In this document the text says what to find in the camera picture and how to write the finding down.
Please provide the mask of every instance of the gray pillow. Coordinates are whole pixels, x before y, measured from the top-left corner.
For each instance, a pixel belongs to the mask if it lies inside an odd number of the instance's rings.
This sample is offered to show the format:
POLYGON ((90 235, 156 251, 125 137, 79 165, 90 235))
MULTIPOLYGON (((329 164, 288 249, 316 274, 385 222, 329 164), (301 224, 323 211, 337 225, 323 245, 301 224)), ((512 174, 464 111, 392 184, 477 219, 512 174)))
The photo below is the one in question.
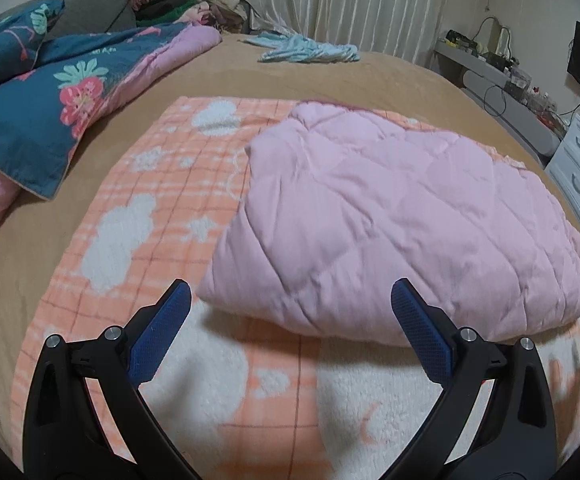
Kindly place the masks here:
MULTIPOLYGON (((30 0, 0 14, 0 21, 41 0, 30 0)), ((70 34, 116 32, 136 27, 130 0, 65 0, 64 13, 45 41, 70 34)))

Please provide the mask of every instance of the bed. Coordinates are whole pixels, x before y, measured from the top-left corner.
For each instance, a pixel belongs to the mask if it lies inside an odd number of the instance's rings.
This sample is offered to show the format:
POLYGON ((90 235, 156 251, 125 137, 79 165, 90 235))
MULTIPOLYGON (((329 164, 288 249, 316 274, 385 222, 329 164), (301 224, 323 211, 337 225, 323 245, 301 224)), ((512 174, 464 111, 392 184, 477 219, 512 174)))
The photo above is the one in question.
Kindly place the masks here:
MULTIPOLYGON (((493 118, 440 76, 395 57, 363 54, 338 65, 261 64, 243 36, 223 43, 158 81, 127 107, 95 124, 52 202, 19 196, 0 226, 0 446, 11 449, 10 396, 17 357, 52 273, 113 165, 179 96, 324 100, 393 110, 494 146, 540 174, 578 225, 566 200, 534 159, 493 118)), ((569 399, 558 413, 571 411, 569 399)))

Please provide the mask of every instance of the green fabric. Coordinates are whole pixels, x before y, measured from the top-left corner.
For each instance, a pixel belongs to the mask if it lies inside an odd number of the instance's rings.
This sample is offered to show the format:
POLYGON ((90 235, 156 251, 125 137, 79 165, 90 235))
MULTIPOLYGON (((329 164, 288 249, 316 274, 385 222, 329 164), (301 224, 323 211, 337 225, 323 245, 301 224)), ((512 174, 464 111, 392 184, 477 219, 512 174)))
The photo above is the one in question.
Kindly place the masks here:
POLYGON ((137 27, 150 27, 151 25, 159 25, 160 23, 173 23, 176 22, 183 13, 186 12, 190 7, 193 5, 198 4, 199 0, 188 0, 185 4, 176 9, 172 9, 167 14, 163 14, 158 18, 154 18, 153 20, 141 20, 136 22, 137 27))

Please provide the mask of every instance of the metal screw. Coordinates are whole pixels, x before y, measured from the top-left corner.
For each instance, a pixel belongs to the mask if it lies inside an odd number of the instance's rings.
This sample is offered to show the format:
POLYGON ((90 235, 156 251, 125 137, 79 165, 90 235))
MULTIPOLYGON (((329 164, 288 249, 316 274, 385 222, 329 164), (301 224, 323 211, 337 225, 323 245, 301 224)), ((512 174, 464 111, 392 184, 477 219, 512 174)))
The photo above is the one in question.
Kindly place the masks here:
POLYGON ((120 326, 111 326, 109 329, 106 330, 106 332, 103 334, 103 336, 108 340, 108 341, 114 341, 116 339, 119 339, 119 336, 121 335, 121 327, 120 326))
POLYGON ((530 339, 529 337, 522 337, 521 346, 526 350, 532 350, 534 349, 534 341, 532 341, 532 339, 530 339))
POLYGON ((460 336, 468 342, 476 341, 476 332, 474 332, 471 328, 464 328, 461 330, 460 336))
POLYGON ((48 348, 54 348, 55 346, 58 346, 59 343, 61 342, 61 338, 59 336, 57 336, 56 334, 49 336, 48 339, 46 339, 46 346, 48 348))

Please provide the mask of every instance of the pile of clothes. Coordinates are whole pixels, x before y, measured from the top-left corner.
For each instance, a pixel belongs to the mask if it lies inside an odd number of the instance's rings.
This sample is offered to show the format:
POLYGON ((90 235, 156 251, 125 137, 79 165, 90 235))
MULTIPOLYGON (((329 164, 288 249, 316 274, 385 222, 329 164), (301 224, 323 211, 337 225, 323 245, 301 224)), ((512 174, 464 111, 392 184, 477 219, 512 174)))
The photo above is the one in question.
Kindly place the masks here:
POLYGON ((243 32, 247 13, 239 0, 134 0, 137 27, 198 22, 220 31, 243 32))

